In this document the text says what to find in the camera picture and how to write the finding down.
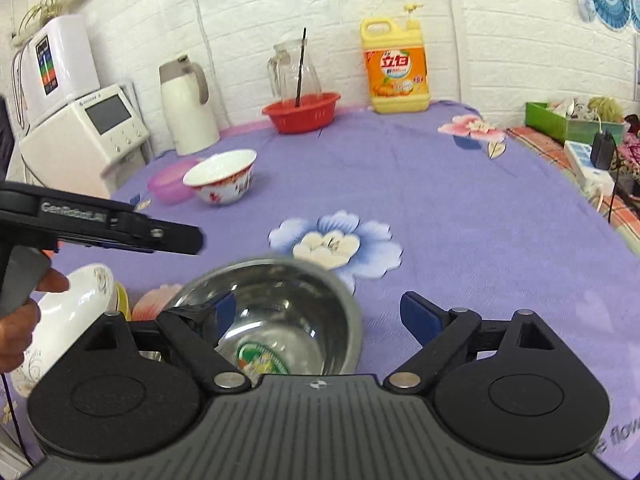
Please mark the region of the person's left hand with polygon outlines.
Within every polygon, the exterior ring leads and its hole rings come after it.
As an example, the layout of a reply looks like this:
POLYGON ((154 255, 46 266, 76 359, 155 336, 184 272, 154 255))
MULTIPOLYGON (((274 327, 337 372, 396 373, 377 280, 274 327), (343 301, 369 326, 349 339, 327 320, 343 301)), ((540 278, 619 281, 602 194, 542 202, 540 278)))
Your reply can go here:
MULTIPOLYGON (((36 287, 37 292, 65 292, 70 287, 66 276, 49 269, 36 287)), ((38 304, 32 298, 0 323, 0 370, 9 373, 24 361, 24 353, 32 343, 32 333, 41 318, 38 304)))

